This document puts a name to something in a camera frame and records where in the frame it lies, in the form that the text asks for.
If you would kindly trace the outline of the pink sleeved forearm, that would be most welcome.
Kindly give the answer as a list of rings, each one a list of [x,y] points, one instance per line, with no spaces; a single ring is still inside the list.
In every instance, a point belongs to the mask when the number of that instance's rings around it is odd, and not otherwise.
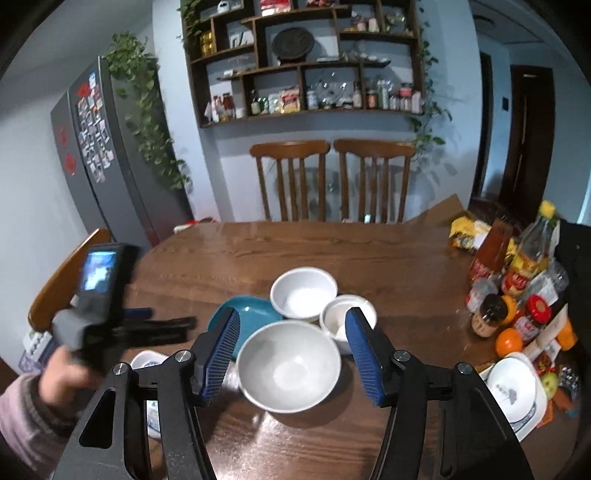
[[[76,414],[48,407],[39,374],[19,376],[1,395],[1,477],[48,479],[77,423]]]

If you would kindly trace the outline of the person's left hand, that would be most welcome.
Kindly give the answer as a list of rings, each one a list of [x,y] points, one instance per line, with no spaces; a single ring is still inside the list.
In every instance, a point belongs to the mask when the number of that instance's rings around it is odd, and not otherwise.
[[[100,373],[76,363],[66,346],[60,346],[40,376],[39,397],[48,408],[66,414],[74,409],[79,392],[96,390],[102,379]]]

